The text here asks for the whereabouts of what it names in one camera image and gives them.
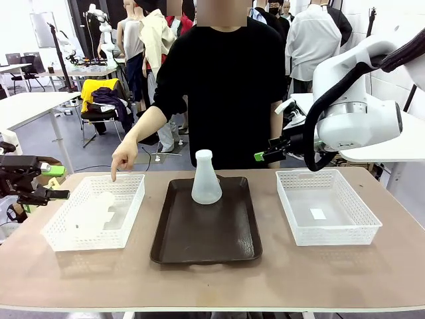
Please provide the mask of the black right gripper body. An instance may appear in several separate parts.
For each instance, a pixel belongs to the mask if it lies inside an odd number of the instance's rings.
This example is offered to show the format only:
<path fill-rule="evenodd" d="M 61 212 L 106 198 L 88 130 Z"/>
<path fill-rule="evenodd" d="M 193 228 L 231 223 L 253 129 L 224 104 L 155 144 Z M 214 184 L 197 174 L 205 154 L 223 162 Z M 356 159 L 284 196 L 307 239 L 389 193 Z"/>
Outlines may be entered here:
<path fill-rule="evenodd" d="M 287 134 L 283 133 L 282 137 L 284 139 L 284 153 L 291 154 L 295 157 L 304 156 L 304 142 L 303 134 Z"/>

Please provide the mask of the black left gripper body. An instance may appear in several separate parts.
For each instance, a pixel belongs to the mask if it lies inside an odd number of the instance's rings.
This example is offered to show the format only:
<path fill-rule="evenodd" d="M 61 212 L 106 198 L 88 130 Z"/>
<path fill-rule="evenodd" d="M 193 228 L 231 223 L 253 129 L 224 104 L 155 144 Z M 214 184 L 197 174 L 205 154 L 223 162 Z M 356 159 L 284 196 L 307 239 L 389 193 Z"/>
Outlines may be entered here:
<path fill-rule="evenodd" d="M 41 174 L 37 156 L 1 155 L 1 198 L 34 199 L 33 179 Z"/>

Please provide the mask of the person's right hand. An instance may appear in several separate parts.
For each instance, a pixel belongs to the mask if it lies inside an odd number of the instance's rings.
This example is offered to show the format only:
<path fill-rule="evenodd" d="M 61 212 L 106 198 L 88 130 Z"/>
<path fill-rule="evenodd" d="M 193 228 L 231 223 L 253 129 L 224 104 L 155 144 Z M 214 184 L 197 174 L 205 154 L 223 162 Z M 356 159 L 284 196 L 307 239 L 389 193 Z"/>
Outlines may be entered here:
<path fill-rule="evenodd" d="M 118 170 L 129 171 L 133 168 L 138 155 L 137 142 L 123 140 L 112 154 L 111 177 L 115 182 Z"/>

